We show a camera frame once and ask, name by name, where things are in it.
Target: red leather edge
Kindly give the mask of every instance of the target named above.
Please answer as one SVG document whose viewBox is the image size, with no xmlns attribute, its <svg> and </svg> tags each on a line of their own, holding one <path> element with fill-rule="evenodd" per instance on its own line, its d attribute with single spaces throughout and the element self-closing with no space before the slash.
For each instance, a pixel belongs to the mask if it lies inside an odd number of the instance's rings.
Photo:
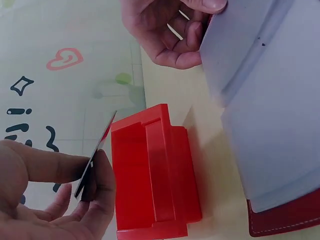
<svg viewBox="0 0 320 240">
<path fill-rule="evenodd" d="M 282 234 L 320 225 L 320 189 L 273 209 L 254 213 L 247 201 L 252 237 Z"/>
</svg>

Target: table surface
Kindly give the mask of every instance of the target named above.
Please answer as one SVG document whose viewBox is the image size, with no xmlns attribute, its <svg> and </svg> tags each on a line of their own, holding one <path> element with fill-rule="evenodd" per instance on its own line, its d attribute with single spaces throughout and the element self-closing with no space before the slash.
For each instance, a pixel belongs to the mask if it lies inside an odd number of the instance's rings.
<svg viewBox="0 0 320 240">
<path fill-rule="evenodd" d="M 247 240 L 248 212 L 240 176 L 220 120 L 223 109 L 209 96 L 201 66 L 177 70 L 153 64 L 142 51 L 147 107 L 169 106 L 172 125 L 188 130 L 203 220 L 188 226 L 193 240 Z M 266 240 L 314 240 L 320 226 Z"/>
</svg>

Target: black dot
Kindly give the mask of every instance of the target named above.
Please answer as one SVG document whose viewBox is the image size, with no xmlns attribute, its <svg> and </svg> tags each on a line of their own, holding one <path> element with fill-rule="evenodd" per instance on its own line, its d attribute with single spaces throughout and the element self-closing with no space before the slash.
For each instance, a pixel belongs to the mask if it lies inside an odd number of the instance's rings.
<svg viewBox="0 0 320 240">
<path fill-rule="evenodd" d="M 22 205 L 25 205 L 25 203 L 26 203 L 26 197 L 25 197 L 25 195 L 22 195 L 22 196 L 21 196 L 21 198 L 20 198 L 20 203 L 21 203 Z"/>
<path fill-rule="evenodd" d="M 29 139 L 25 142 L 25 145 L 32 147 L 32 141 Z"/>
</svg>

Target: red plastic container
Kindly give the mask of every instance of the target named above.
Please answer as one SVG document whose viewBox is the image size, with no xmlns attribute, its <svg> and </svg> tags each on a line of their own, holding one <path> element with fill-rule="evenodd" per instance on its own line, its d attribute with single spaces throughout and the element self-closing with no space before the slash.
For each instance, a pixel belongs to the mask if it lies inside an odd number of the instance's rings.
<svg viewBox="0 0 320 240">
<path fill-rule="evenodd" d="M 118 240 L 185 237 L 202 219 L 187 130 L 171 126 L 167 104 L 111 127 Z"/>
</svg>

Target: fingernail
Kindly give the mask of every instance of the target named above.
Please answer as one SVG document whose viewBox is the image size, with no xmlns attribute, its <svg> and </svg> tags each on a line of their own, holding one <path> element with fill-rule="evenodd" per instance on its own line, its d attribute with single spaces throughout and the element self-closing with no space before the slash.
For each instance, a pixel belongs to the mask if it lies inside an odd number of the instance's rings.
<svg viewBox="0 0 320 240">
<path fill-rule="evenodd" d="M 226 7 L 227 2 L 228 0 L 203 0 L 203 5 L 206 8 L 219 13 Z"/>
</svg>

